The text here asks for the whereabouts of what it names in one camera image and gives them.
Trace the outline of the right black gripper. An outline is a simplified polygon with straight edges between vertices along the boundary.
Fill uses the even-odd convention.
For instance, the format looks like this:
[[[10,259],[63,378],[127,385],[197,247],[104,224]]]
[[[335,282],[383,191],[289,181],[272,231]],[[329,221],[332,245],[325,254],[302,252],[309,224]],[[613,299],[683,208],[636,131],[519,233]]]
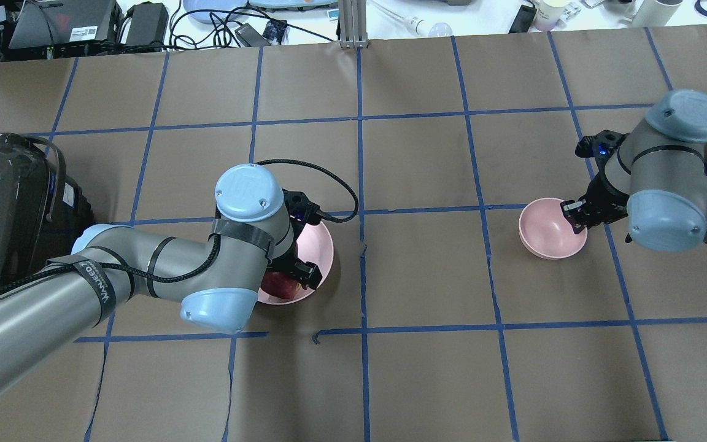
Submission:
[[[577,143],[575,155],[595,160],[598,172],[583,196],[561,202],[562,215],[573,234],[626,218],[628,195],[612,185],[605,174],[607,162],[618,152],[626,137],[623,133],[603,130],[593,136],[584,136]]]

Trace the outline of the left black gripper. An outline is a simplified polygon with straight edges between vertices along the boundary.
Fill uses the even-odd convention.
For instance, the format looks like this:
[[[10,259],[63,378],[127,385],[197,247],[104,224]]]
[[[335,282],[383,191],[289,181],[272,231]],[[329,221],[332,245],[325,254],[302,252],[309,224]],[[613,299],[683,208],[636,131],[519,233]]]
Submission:
[[[320,206],[298,191],[284,190],[284,204],[289,217],[291,246],[282,255],[271,260],[267,272],[280,272],[296,280],[303,289],[318,289],[323,274],[316,263],[306,262],[298,257],[298,238],[306,225],[317,226],[322,218],[318,214]]]

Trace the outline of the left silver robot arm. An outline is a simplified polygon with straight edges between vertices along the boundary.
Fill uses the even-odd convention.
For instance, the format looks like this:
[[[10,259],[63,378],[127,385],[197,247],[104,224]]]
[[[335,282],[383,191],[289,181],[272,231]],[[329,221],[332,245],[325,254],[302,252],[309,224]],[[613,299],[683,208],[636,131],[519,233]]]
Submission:
[[[205,243],[123,225],[94,225],[71,255],[0,295],[0,395],[57,349],[137,295],[180,304],[180,318],[217,333],[247,325],[267,272],[316,289],[323,273],[295,255],[305,224],[326,218],[302,192],[284,190],[266,162],[230,168],[214,187],[217,215]]]

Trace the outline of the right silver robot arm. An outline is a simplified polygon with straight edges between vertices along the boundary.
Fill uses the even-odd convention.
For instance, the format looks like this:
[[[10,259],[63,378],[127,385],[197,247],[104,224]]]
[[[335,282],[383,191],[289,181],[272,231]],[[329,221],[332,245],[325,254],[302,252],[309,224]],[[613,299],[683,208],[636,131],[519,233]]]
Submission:
[[[586,193],[559,204],[575,234],[628,220],[627,241],[685,252],[707,244],[707,95],[673,90],[629,133],[603,130],[581,138],[580,158],[597,174]]]

